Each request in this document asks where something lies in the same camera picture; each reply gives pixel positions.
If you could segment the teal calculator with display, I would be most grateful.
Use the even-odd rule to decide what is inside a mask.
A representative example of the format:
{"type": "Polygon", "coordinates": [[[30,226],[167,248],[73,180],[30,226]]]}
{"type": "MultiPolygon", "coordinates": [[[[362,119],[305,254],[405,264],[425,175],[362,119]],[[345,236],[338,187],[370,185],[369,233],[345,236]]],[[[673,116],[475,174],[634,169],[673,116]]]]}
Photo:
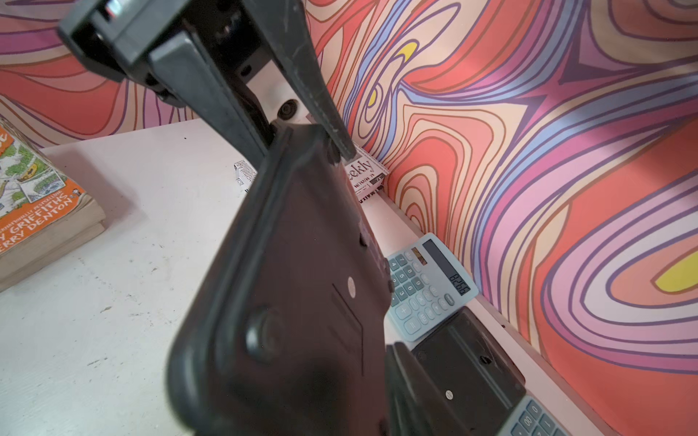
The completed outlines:
{"type": "Polygon", "coordinates": [[[497,436],[567,436],[570,435],[549,410],[528,393],[511,410],[497,436]]]}

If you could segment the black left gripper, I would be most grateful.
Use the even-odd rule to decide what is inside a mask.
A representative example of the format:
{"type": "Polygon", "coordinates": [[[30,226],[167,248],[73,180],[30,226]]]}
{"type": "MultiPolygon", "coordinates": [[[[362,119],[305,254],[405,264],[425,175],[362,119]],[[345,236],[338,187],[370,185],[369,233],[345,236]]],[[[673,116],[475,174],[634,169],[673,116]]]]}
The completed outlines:
{"type": "Polygon", "coordinates": [[[88,71],[189,106],[255,169],[268,155],[271,125],[246,84],[272,57],[341,156],[356,157],[301,1],[77,1],[57,33],[88,71]]]}

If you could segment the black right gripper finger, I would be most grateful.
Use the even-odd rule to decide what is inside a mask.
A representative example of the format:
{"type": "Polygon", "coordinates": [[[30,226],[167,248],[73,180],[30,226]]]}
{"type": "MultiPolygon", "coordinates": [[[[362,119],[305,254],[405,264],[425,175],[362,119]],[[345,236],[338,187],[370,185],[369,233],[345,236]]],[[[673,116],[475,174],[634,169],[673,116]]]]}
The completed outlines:
{"type": "Polygon", "coordinates": [[[463,435],[464,425],[404,343],[387,345],[385,381],[390,435],[463,435]]]}

